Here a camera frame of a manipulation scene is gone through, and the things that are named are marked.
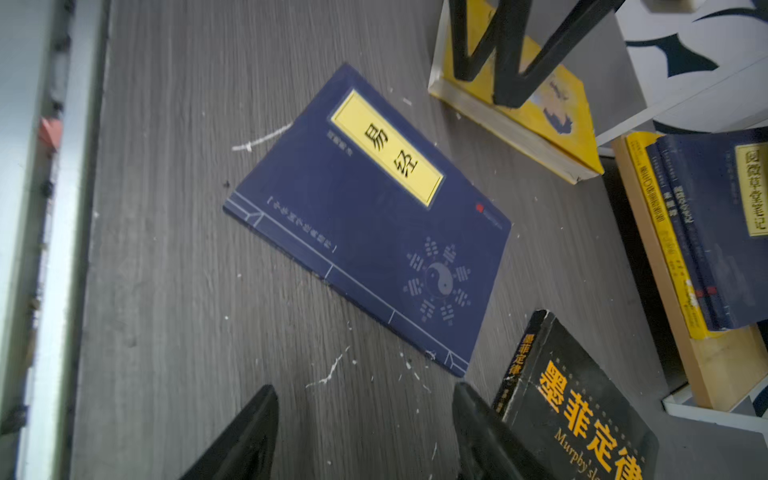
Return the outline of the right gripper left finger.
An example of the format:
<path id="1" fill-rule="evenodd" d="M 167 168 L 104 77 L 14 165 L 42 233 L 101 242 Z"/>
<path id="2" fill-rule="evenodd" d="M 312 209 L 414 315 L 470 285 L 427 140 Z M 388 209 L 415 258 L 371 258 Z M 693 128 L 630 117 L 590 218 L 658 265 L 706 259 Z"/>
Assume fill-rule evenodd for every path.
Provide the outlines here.
<path id="1" fill-rule="evenodd" d="M 181 479 L 269 479 L 279 425 L 279 401 L 264 385 Z"/>

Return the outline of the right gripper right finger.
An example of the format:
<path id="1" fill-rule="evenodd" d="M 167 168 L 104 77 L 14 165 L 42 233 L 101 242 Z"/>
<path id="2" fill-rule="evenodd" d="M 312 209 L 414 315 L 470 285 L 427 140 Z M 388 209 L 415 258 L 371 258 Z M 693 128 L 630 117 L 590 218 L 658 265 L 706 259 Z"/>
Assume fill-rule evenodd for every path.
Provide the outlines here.
<path id="1" fill-rule="evenodd" d="M 552 475 L 466 382 L 454 386 L 458 479 L 551 479 Z"/>

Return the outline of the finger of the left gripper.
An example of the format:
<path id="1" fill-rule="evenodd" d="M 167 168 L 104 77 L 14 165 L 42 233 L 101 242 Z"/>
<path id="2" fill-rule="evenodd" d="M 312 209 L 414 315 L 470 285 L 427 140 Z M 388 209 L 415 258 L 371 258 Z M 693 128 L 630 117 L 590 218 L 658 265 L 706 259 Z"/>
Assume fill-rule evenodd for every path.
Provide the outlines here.
<path id="1" fill-rule="evenodd" d="M 501 1 L 494 15 L 496 45 L 493 103 L 521 107 L 568 53 L 621 3 L 580 0 L 526 66 L 522 53 L 533 3 Z"/>
<path id="2" fill-rule="evenodd" d="M 453 56 L 453 74 L 457 80 L 471 82 L 487 62 L 496 45 L 495 14 L 472 53 L 469 52 L 468 4 L 466 0 L 450 0 L 449 15 Z"/>

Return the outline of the navy book with figures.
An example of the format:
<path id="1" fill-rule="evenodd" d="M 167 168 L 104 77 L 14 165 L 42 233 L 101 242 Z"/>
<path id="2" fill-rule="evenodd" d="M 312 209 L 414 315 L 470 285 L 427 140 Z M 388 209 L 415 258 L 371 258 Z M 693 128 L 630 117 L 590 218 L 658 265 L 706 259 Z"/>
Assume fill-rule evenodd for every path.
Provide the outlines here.
<path id="1" fill-rule="evenodd" d="M 718 322 L 716 309 L 712 306 L 710 296 L 699 273 L 696 259 L 691 251 L 685 220 L 676 203 L 673 186 L 670 182 L 665 159 L 662 151 L 659 149 L 658 142 L 654 142 L 651 146 L 647 147 L 646 152 L 656 174 L 659 190 L 667 209 L 667 217 L 675 234 L 674 243 L 681 257 L 680 263 L 682 264 L 681 269 L 684 272 L 685 295 L 687 296 L 688 304 L 694 310 L 699 311 L 702 317 L 701 324 L 706 325 L 708 330 L 707 334 L 699 334 L 698 331 L 703 329 L 703 327 L 697 327 L 697 333 L 694 333 L 693 328 L 690 327 L 690 333 L 696 339 L 710 338 L 716 332 L 724 331 L 724 328 Z"/>
<path id="2" fill-rule="evenodd" d="M 766 320 L 766 128 L 656 142 L 718 322 L 726 331 Z"/>

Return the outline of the yellow cartoon cover book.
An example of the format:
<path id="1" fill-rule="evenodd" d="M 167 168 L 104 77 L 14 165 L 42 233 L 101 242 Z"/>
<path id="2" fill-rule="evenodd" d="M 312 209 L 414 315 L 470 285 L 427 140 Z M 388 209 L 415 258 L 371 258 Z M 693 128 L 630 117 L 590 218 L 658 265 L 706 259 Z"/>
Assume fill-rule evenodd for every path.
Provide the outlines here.
<path id="1" fill-rule="evenodd" d="M 443 3 L 428 91 L 570 184 L 604 173 L 581 80 L 558 65 L 522 106 L 494 99 L 497 49 L 491 46 L 473 79 L 455 74 L 450 3 Z"/>

